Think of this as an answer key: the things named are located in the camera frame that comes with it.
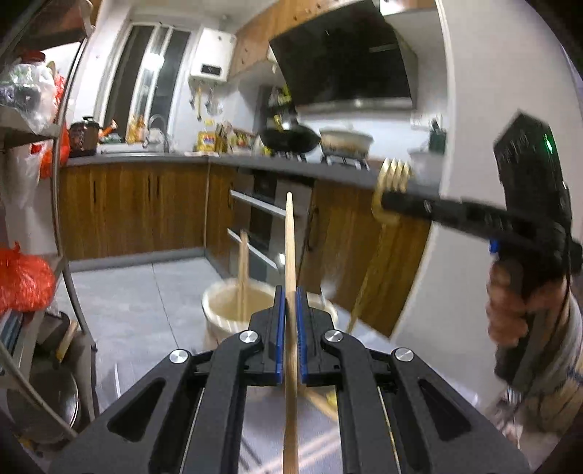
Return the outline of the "right hand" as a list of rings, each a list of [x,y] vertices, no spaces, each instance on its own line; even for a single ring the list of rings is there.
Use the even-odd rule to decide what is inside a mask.
[[[500,347],[516,347],[523,337],[530,332],[526,322],[529,313],[544,313],[545,330],[541,339],[543,347],[551,340],[563,336],[568,320],[568,283],[550,281],[536,290],[527,300],[512,290],[509,273],[499,264],[492,264],[487,283],[488,335]]]

